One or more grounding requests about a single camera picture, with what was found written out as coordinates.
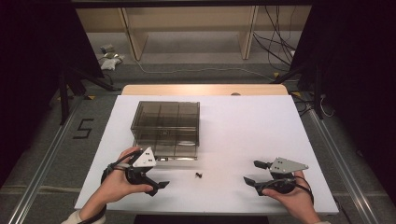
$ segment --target white sleeve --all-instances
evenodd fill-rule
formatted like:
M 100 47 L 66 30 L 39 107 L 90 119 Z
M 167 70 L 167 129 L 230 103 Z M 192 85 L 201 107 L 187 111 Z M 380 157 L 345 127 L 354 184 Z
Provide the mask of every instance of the white sleeve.
M 81 222 L 81 218 L 79 218 L 79 211 L 72 213 L 69 218 L 62 222 L 62 224 L 77 224 Z M 106 216 L 102 216 L 99 220 L 93 222 L 92 224 L 103 224 L 106 221 Z

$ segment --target human hand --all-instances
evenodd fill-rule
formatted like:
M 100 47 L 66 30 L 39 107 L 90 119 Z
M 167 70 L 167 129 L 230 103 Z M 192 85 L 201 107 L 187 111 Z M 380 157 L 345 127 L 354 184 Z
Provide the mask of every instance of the human hand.
M 139 149 L 139 147 L 130 147 L 121 152 L 119 159 Z M 129 159 L 130 158 L 126 158 L 122 162 L 128 162 Z M 125 177 L 125 171 L 115 169 L 84 204 L 79 212 L 79 217 L 85 220 L 98 214 L 107 203 L 114 203 L 131 193 L 148 192 L 151 190 L 153 190 L 153 188 L 150 185 L 130 184 Z
M 294 176 L 304 178 L 304 173 L 303 171 L 296 171 L 294 172 Z M 309 189 L 308 184 L 301 178 L 296 178 L 296 183 Z M 293 217 L 296 217 L 303 223 L 312 224 L 320 222 L 320 218 L 312 204 L 311 196 L 303 189 L 295 188 L 288 194 L 279 193 L 274 189 L 264 189 L 262 193 L 281 202 Z

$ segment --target white tabletop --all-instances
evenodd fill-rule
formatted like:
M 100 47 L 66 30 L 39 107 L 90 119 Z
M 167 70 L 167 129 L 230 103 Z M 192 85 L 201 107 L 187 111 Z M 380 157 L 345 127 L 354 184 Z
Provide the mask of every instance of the white tabletop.
M 322 215 L 338 209 L 318 165 L 294 102 L 289 96 L 131 96 L 118 97 L 78 197 L 81 208 L 99 187 L 103 170 L 134 142 L 131 124 L 139 101 L 200 102 L 200 146 L 197 161 L 159 161 L 147 175 L 170 181 L 154 196 L 129 195 L 108 210 L 167 215 L 275 215 L 286 209 L 258 196 L 244 176 L 268 181 L 268 170 L 253 161 L 282 157 L 309 165 L 304 171 Z M 202 178 L 195 173 L 203 174 Z

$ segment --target wrist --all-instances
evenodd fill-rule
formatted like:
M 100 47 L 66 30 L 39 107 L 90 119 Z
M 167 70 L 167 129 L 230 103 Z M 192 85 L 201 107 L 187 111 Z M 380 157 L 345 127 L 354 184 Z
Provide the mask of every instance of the wrist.
M 79 211 L 79 217 L 81 220 L 94 217 L 98 215 L 105 206 L 106 202 L 104 202 L 101 197 L 98 197 L 96 193 L 94 193 Z

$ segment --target black cable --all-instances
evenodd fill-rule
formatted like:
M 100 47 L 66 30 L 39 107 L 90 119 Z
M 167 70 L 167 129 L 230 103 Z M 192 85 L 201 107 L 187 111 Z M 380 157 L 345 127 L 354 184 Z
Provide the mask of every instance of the black cable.
M 258 35 L 258 34 L 256 34 L 256 33 L 253 33 L 253 34 L 254 34 L 255 36 L 257 36 L 258 38 L 260 38 L 260 39 L 267 40 L 267 41 L 272 41 L 272 42 L 274 42 L 274 43 L 277 43 L 278 45 L 282 45 L 282 43 L 279 42 L 279 41 L 271 40 L 271 39 L 269 39 L 269 38 L 260 36 L 260 35 Z M 296 48 L 294 48 L 294 47 L 292 47 L 292 46 L 285 46 L 285 47 L 288 48 L 288 49 L 296 50 Z
M 283 59 L 279 58 L 279 57 L 278 57 L 277 55 L 275 55 L 271 50 L 269 50 L 268 48 L 266 48 L 266 47 L 259 41 L 259 39 L 257 39 L 257 37 L 256 37 L 254 34 L 253 34 L 253 37 L 256 39 L 256 41 L 257 41 L 257 43 L 260 45 L 260 47 L 262 47 L 262 49 L 264 49 L 265 51 L 268 52 L 268 62 L 269 62 L 269 64 L 270 64 L 273 68 L 275 68 L 276 70 L 279 70 L 279 71 L 289 72 L 288 70 L 284 70 L 284 69 L 275 67 L 275 66 L 271 63 L 271 60 L 269 59 L 269 54 L 272 54 L 274 57 L 278 58 L 282 63 L 285 63 L 285 64 L 288 65 L 288 66 L 290 66 L 289 63 L 287 63 L 287 62 L 284 61 Z
M 275 33 L 276 33 L 276 34 L 279 36 L 280 42 L 282 43 L 282 45 L 281 45 L 281 46 L 282 46 L 282 49 L 283 49 L 283 51 L 284 51 L 286 57 L 287 57 L 288 60 L 290 61 L 290 59 L 289 59 L 289 57 L 288 57 L 287 55 L 289 54 L 289 55 L 291 56 L 291 58 L 292 58 L 292 55 L 291 55 L 291 53 L 290 53 L 288 50 L 285 50 L 283 46 L 291 47 L 291 45 L 289 45 L 289 44 L 282 38 L 282 36 L 281 36 L 281 34 L 280 34 L 280 30 L 279 30 L 279 27 L 280 27 L 280 25 L 279 25 L 279 6 L 276 6 L 276 23 L 274 23 L 274 21 L 273 21 L 271 15 L 270 15 L 270 13 L 268 12 L 267 7 L 264 7 L 264 8 L 265 8 L 265 11 L 266 11 L 266 13 L 267 13 L 267 15 L 268 15 L 268 18 L 269 18 L 270 21 L 271 21 L 271 24 L 272 24 L 273 27 L 274 27 L 274 33 L 273 33 L 273 36 L 272 36 L 272 41 L 274 41 L 273 38 L 274 38 L 274 35 L 275 35 Z
M 338 208 L 343 212 L 344 216 L 346 217 L 346 220 L 349 224 L 352 224 L 352 221 L 349 218 L 349 215 L 347 214 L 347 211 L 344 209 L 344 207 L 338 202 L 338 200 L 332 196 L 334 198 L 335 203 L 337 204 Z
M 312 107 L 307 108 L 307 109 L 303 112 L 303 114 L 300 114 L 300 117 L 302 117 L 306 112 L 310 111 L 311 109 L 313 109 L 313 108 L 312 108 Z
M 113 78 L 111 78 L 109 74 L 103 73 L 103 75 L 108 76 L 108 78 L 110 79 L 110 85 L 114 85 Z
M 102 210 L 95 216 L 90 217 L 86 220 L 80 221 L 78 224 L 91 224 L 94 223 L 95 221 L 99 220 L 101 217 L 103 217 L 106 213 L 106 208 L 107 205 L 105 205 L 105 207 L 102 208 Z

